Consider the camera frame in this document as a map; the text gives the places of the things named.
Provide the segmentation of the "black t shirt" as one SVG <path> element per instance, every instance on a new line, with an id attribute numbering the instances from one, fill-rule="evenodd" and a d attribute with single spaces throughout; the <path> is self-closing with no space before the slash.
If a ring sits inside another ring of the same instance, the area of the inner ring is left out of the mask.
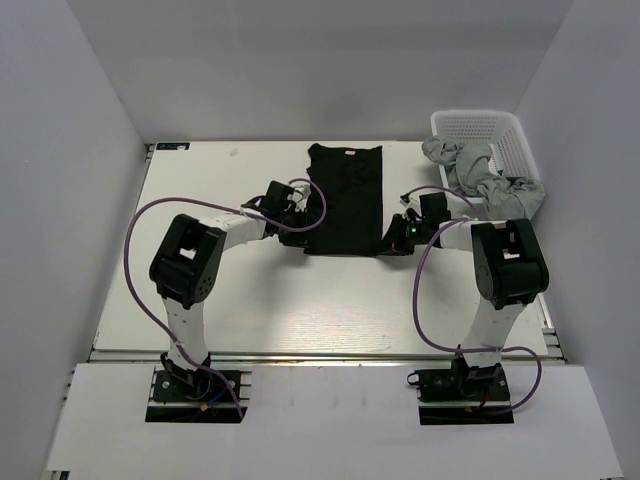
<path id="1" fill-rule="evenodd" d="M 304 253 L 317 256 L 375 256 L 383 227 L 383 148 L 327 147 L 308 149 L 307 173 L 322 191 L 307 201 L 311 222 Z"/>

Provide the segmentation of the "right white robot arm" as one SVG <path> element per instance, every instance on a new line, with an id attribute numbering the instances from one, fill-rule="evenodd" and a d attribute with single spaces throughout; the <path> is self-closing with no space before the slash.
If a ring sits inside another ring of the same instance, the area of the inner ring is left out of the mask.
<path id="1" fill-rule="evenodd" d="M 400 204 L 404 211 L 392 217 L 382 239 L 381 254 L 410 256 L 418 246 L 424 248 L 411 293 L 414 327 L 428 346 L 464 360 L 465 365 L 451 374 L 452 388 L 463 398 L 475 398 L 488 385 L 484 369 L 496 368 L 503 353 L 535 354 L 528 347 L 506 345 L 517 319 L 549 286 L 549 270 L 532 223 L 527 218 L 455 218 L 443 192 L 416 198 L 410 191 L 400 197 Z M 472 256 L 480 300 L 470 329 L 457 346 L 432 340 L 423 331 L 419 319 L 422 271 L 436 249 Z"/>

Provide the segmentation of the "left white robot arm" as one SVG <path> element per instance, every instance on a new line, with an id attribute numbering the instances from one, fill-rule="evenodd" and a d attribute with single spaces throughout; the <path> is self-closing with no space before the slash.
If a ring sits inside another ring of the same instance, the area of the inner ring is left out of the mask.
<path id="1" fill-rule="evenodd" d="M 172 220 L 149 276 L 175 336 L 161 362 L 188 398 L 202 398 L 211 387 L 212 377 L 205 369 L 210 358 L 204 337 L 204 301 L 214 288 L 222 254 L 291 228 L 313 225 L 306 218 L 306 201 L 313 192 L 310 184 L 294 187 L 273 181 L 265 195 L 236 212 L 203 219 L 180 214 Z"/>

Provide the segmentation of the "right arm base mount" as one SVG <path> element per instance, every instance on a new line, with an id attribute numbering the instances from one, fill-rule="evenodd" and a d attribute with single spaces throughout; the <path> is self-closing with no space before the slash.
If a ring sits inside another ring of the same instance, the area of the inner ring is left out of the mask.
<path id="1" fill-rule="evenodd" d="M 511 395 L 500 363 L 470 367 L 460 357 L 445 369 L 415 370 L 406 380 L 417 390 L 421 426 L 514 423 Z"/>

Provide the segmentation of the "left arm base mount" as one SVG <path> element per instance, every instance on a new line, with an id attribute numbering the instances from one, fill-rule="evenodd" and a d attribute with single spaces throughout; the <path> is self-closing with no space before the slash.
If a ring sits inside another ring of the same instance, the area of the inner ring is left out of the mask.
<path id="1" fill-rule="evenodd" d="M 242 414 L 238 413 L 231 391 L 217 376 L 204 374 L 195 387 L 174 379 L 156 368 L 152 377 L 145 422 L 149 424 L 240 424 L 247 413 L 251 395 L 251 372 L 222 370 L 233 388 Z"/>

